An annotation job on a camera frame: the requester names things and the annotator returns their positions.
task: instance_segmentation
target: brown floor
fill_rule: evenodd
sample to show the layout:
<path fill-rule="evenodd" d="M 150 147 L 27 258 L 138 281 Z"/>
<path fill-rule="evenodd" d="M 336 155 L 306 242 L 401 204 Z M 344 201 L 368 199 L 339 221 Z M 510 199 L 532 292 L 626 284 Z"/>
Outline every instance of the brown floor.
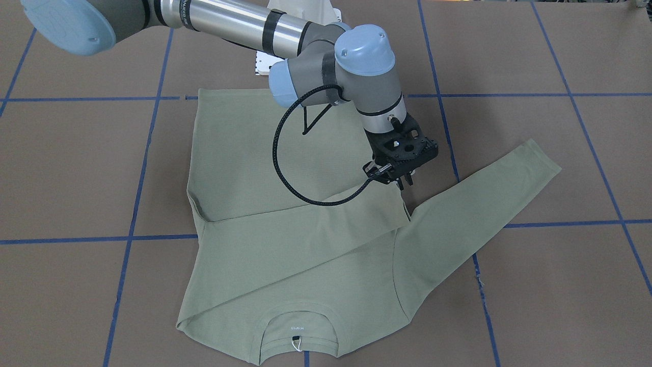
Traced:
<path fill-rule="evenodd" d="M 411 207 L 531 137 L 563 171 L 410 326 L 340 359 L 265 366 L 650 366 L 645 10 L 333 5 L 387 30 L 408 110 L 440 142 L 405 192 Z M 175 321 L 198 248 L 185 197 L 193 96 L 266 88 L 253 51 L 158 27 L 78 57 L 32 32 L 18 1 L 3 3 L 0 365 L 245 366 Z"/>

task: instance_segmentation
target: black cable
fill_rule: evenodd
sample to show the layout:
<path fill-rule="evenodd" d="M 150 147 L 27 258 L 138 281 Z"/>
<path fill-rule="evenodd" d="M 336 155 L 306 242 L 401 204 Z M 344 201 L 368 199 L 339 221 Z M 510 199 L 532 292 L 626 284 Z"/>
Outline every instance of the black cable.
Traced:
<path fill-rule="evenodd" d="M 338 201 L 316 201 L 312 199 L 308 199 L 307 197 L 301 195 L 292 185 L 289 184 L 285 176 L 283 175 L 283 172 L 281 172 L 281 168 L 278 166 L 278 139 L 280 138 L 281 135 L 281 130 L 283 129 L 283 125 L 285 125 L 285 122 L 288 120 L 289 115 L 303 102 L 305 101 L 308 97 L 315 93 L 319 93 L 320 91 L 324 91 L 326 89 L 337 89 L 338 94 L 340 95 L 340 98 L 342 98 L 342 87 L 336 85 L 336 84 L 327 84 L 325 86 L 320 86 L 317 87 L 308 93 L 302 95 L 297 99 L 286 111 L 286 113 L 281 117 L 281 120 L 278 122 L 278 127 L 276 128 L 276 133 L 274 134 L 274 142 L 272 143 L 272 162 L 274 163 L 274 169 L 276 170 L 276 174 L 278 175 L 278 178 L 280 178 L 281 182 L 287 187 L 289 192 L 293 193 L 294 196 L 298 197 L 299 199 L 313 205 L 319 205 L 319 206 L 336 206 L 336 205 L 341 205 L 344 204 L 345 202 L 351 201 L 353 198 L 356 196 L 360 195 L 360 193 L 363 192 L 363 190 L 373 181 L 373 178 L 368 178 L 356 192 L 351 194 L 349 197 L 338 200 Z M 317 123 L 317 120 L 319 120 L 330 108 L 330 105 L 327 106 L 326 108 L 321 111 L 319 116 L 313 121 L 313 123 L 310 125 L 310 127 L 304 127 L 304 135 L 314 126 L 315 123 Z M 307 123 L 307 111 L 304 110 L 304 118 L 306 118 L 306 123 Z"/>

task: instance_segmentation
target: neckline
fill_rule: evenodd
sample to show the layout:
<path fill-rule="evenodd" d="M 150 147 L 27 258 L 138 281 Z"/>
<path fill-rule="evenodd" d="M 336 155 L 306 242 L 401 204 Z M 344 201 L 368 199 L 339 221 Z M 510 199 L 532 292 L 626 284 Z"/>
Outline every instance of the neckline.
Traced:
<path fill-rule="evenodd" d="M 263 362 L 261 360 L 263 334 L 265 333 L 265 329 L 267 329 L 267 325 L 269 325 L 272 319 L 284 313 L 295 312 L 295 311 L 309 311 L 309 312 L 315 312 L 320 315 L 323 315 L 328 319 L 328 321 L 333 326 L 333 330 L 335 331 L 335 336 L 337 337 L 336 348 L 327 347 L 325 344 L 320 344 L 320 343 L 312 344 L 310 342 L 302 345 L 309 345 L 311 347 L 310 350 L 316 349 L 314 351 L 328 353 L 334 355 L 335 357 L 339 357 L 340 355 L 343 354 L 342 351 L 348 346 L 348 334 L 346 332 L 346 327 L 344 322 L 342 322 L 342 319 L 335 311 L 333 311 L 327 306 L 324 306 L 323 304 L 317 304 L 313 302 L 290 302 L 287 304 L 282 304 L 273 307 L 261 315 L 259 321 L 256 323 L 256 326 L 254 327 L 254 332 L 253 332 L 254 335 L 252 338 L 252 345 L 249 353 L 250 363 L 254 363 L 259 366 Z"/>

